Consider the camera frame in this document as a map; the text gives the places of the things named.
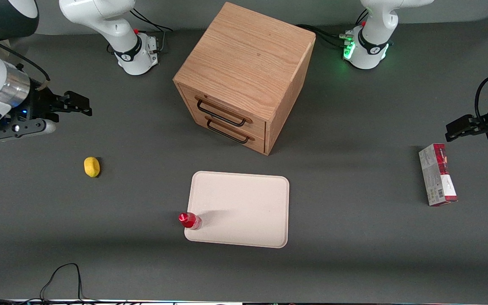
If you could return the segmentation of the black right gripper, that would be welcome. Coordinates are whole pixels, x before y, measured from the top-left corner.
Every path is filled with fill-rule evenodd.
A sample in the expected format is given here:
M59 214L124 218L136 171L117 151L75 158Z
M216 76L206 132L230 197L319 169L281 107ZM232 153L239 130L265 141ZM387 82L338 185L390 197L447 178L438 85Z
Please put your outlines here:
M47 119L58 123L58 113L60 112L92 116L89 98L73 91L67 91L64 93L62 102L60 95L54 94L46 87L40 91L33 89L29 93L25 101L19 106L19 121Z

